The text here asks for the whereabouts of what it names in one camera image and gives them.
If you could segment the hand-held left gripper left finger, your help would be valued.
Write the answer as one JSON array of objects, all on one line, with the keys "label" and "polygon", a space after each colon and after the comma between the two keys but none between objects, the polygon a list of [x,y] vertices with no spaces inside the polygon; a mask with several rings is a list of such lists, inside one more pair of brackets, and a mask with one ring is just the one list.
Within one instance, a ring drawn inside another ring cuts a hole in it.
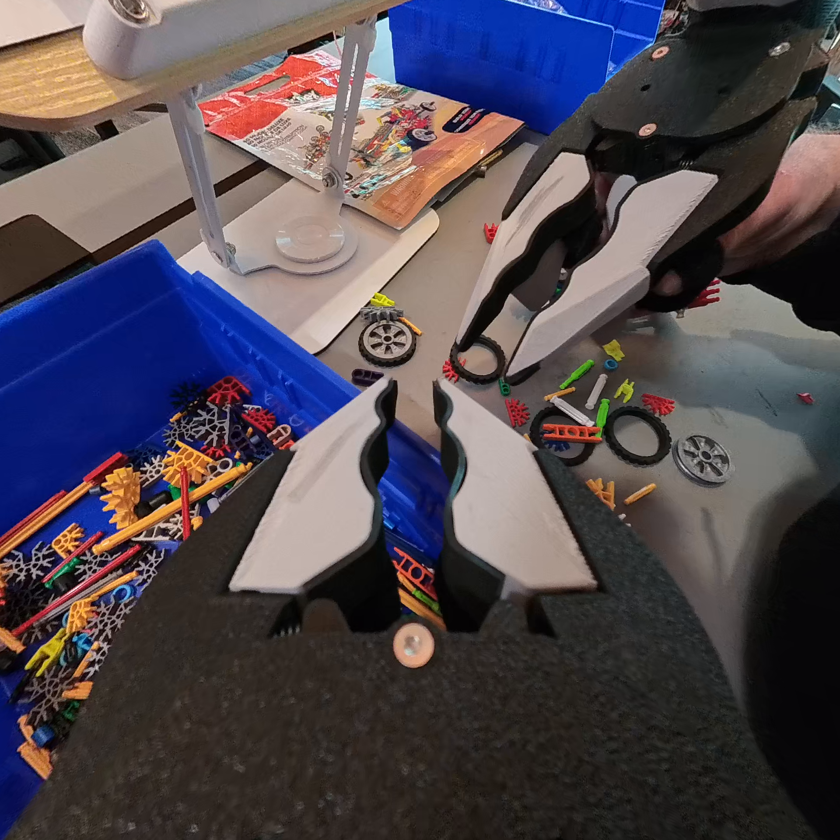
[{"label": "hand-held left gripper left finger", "polygon": [[373,548],[396,398],[397,383],[383,377],[291,447],[231,592],[302,595]]}]

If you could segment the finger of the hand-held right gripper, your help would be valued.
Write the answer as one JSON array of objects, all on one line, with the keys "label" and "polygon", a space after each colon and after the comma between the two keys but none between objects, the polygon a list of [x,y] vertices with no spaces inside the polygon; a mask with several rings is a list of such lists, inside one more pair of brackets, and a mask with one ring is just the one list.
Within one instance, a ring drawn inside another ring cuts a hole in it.
[{"label": "finger of the hand-held right gripper", "polygon": [[467,350],[500,313],[507,297],[536,272],[553,245],[577,269],[601,249],[595,174],[582,155],[560,153],[504,211],[470,297],[454,349]]},{"label": "finger of the hand-held right gripper", "polygon": [[512,382],[640,301],[649,289],[650,261],[717,182],[712,173],[672,172],[636,184],[615,212],[609,239],[572,270],[563,295],[530,321],[505,378]]}]

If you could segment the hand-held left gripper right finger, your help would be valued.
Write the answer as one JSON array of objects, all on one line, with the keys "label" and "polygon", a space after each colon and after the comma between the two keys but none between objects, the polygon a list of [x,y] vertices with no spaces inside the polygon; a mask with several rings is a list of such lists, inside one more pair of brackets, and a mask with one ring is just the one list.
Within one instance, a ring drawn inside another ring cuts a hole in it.
[{"label": "hand-held left gripper right finger", "polygon": [[452,592],[482,601],[593,592],[596,578],[525,438],[451,381],[434,384],[451,480],[445,547]]}]

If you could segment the black toy tyre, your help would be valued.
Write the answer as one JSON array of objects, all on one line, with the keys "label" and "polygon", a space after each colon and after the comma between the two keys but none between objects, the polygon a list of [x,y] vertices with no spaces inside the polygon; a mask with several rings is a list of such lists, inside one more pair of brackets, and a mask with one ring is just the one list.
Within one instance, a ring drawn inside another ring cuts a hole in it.
[{"label": "black toy tyre", "polygon": [[[616,435],[616,424],[626,417],[639,419],[653,430],[658,442],[658,448],[654,454],[639,455],[620,444]],[[635,467],[655,466],[665,459],[673,445],[665,423],[658,416],[639,406],[621,406],[610,412],[602,430],[602,439],[619,459]]]},{"label": "black toy tyre", "polygon": [[461,362],[457,356],[457,347],[455,344],[451,348],[448,359],[452,371],[459,379],[463,379],[465,382],[474,385],[488,385],[493,382],[497,382],[502,377],[507,362],[507,357],[504,354],[503,349],[498,342],[484,334],[477,337],[474,344],[478,344],[493,353],[496,361],[496,366],[493,372],[487,374],[477,374],[475,372],[468,371],[465,364]]},{"label": "black toy tyre", "polygon": [[543,441],[539,438],[536,433],[539,431],[541,424],[543,423],[555,423],[555,424],[572,424],[572,420],[564,415],[561,411],[559,411],[556,407],[552,404],[549,407],[542,409],[537,415],[533,418],[530,426],[530,440],[535,445],[535,447],[539,449],[545,449],[549,452],[549,454],[555,456],[559,460],[563,461],[568,467],[580,466],[586,460],[588,460],[594,453],[595,447],[600,444],[590,444],[590,445],[582,445],[582,444],[571,444],[571,450],[567,453],[556,453],[549,449],[546,449],[543,446]]}]

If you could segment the pile of colourful toy pieces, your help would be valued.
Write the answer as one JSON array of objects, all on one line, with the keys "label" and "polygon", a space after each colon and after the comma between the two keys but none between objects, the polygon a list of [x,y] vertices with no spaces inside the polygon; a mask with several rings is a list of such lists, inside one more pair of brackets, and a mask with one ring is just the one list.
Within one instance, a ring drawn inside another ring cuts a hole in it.
[{"label": "pile of colourful toy pieces", "polygon": [[291,446],[262,447],[247,458],[226,442],[230,468],[189,469],[188,540],[177,549],[141,536],[183,504],[170,495],[149,517],[136,508],[172,493],[181,467],[164,466],[142,484],[119,448],[121,436],[163,438],[156,413],[165,395],[140,409],[122,404],[97,373],[79,393],[44,375],[9,382],[2,398],[2,526],[26,519],[57,482],[78,498],[16,546],[57,560],[34,584],[54,599],[2,622],[2,821],[11,826],[43,789],[92,804],[105,794],[246,796],[313,792],[339,782],[349,791],[432,793],[445,781],[444,736],[455,731],[445,705],[455,648],[427,616],[405,613],[400,583],[411,558],[440,575],[449,479],[438,449],[404,426],[397,380],[387,432],[390,464],[379,484],[383,528],[368,552],[302,595],[231,592],[233,573],[291,461],[291,447],[363,393],[328,381],[327,404],[300,387],[302,405],[258,371],[195,376],[228,378],[222,396],[241,396],[290,427]]}]

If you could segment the blue labelled storage bin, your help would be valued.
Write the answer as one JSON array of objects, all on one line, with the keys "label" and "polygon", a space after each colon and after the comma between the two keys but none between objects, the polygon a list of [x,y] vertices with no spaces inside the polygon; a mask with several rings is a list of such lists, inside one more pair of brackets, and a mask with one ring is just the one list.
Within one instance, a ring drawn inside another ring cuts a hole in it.
[{"label": "blue labelled storage bin", "polygon": [[[258,371],[272,385],[285,374],[291,383],[283,400],[295,405],[304,403],[302,385],[326,405],[327,382],[347,382],[203,274],[187,273],[157,242],[2,314],[2,398],[9,382],[46,371],[66,393],[79,393],[84,382],[92,392],[83,373],[97,373],[131,409],[140,409],[142,395],[147,403],[165,396],[170,412],[156,413],[157,426],[164,426],[176,412],[171,394],[180,385],[216,384],[193,374],[210,365],[228,374]],[[133,452],[151,438],[123,435],[119,448]],[[444,735],[444,746],[447,735],[455,732]],[[312,793],[292,799],[218,792],[181,803],[173,793],[141,795],[134,784],[128,794],[77,804],[41,789],[3,838],[435,838],[444,830],[454,836],[456,794],[466,777],[455,767],[454,749],[445,746],[454,768],[430,794],[424,782],[419,792],[406,792],[402,783],[396,794],[374,793],[372,784],[349,791],[345,782],[332,792],[317,782],[306,785]]]}]

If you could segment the person's right forearm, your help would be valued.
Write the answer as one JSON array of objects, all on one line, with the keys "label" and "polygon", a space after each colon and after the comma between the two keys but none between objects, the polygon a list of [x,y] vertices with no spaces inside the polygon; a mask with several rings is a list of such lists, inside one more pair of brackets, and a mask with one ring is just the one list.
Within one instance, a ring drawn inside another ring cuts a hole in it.
[{"label": "person's right forearm", "polygon": [[725,276],[791,304],[806,326],[839,333],[839,220],[773,263]]}]

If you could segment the person's right hand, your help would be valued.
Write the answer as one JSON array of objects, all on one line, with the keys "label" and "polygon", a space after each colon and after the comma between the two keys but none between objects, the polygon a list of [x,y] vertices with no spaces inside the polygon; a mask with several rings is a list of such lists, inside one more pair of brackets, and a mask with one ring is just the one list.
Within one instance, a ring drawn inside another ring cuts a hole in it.
[{"label": "person's right hand", "polygon": [[826,230],[839,210],[839,135],[808,132],[784,153],[759,207],[719,238],[722,277],[767,266]]}]

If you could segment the blue plastic bin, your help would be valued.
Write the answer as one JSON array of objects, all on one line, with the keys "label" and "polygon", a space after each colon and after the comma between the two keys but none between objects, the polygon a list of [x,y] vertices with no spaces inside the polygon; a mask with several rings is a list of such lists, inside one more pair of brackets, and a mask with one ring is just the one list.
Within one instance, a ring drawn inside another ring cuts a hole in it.
[{"label": "blue plastic bin", "polygon": [[610,72],[652,43],[665,1],[559,1],[565,13],[612,27]]},{"label": "blue plastic bin", "polygon": [[616,2],[415,1],[388,13],[397,81],[549,133],[604,83]]}]

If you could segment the toy set instruction booklet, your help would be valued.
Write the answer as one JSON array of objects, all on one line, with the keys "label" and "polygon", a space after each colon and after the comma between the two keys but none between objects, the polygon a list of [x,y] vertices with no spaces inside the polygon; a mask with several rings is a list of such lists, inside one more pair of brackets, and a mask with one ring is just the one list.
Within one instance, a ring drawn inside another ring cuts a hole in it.
[{"label": "toy set instruction booklet", "polygon": [[[341,61],[323,50],[201,101],[206,130],[320,190]],[[402,229],[508,142],[514,118],[368,72],[344,180],[350,206]]]}]

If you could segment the white desk stand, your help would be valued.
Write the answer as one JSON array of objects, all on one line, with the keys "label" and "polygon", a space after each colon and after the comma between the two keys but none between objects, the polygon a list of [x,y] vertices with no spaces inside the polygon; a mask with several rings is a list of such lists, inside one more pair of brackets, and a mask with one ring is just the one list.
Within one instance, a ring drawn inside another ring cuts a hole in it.
[{"label": "white desk stand", "polygon": [[429,209],[398,232],[343,203],[378,13],[378,6],[360,2],[97,1],[82,33],[92,62],[128,81],[173,70],[185,60],[233,58],[234,48],[256,46],[258,36],[278,35],[282,27],[346,27],[318,191],[291,179],[224,227],[198,89],[182,84],[164,100],[209,254],[194,248],[182,266],[202,272],[312,354],[328,347],[438,229],[438,216]]}]

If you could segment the toy wheel with grey hub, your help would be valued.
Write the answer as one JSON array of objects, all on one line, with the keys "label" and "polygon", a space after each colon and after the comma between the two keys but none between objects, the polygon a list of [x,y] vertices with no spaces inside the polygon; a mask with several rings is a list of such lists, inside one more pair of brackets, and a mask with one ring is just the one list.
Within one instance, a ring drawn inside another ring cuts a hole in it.
[{"label": "toy wheel with grey hub", "polygon": [[417,336],[400,321],[367,324],[360,333],[359,352],[368,363],[393,368],[410,361],[417,348]]}]

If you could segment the grey wheel hub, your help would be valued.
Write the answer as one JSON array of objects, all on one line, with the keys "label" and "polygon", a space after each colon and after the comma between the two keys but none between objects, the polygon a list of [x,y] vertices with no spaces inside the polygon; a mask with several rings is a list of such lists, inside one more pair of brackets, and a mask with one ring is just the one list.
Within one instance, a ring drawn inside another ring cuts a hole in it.
[{"label": "grey wheel hub", "polygon": [[706,434],[681,437],[675,441],[671,451],[677,468],[700,486],[720,487],[733,475],[730,453]]}]

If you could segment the rounded wooden board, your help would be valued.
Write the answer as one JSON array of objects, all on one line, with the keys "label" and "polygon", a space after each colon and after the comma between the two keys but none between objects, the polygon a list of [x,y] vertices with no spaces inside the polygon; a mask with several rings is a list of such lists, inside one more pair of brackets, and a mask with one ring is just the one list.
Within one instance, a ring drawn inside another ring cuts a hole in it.
[{"label": "rounded wooden board", "polygon": [[37,131],[91,126],[286,48],[291,32],[290,25],[280,26],[132,80],[99,69],[80,30],[3,48],[1,124]]}]

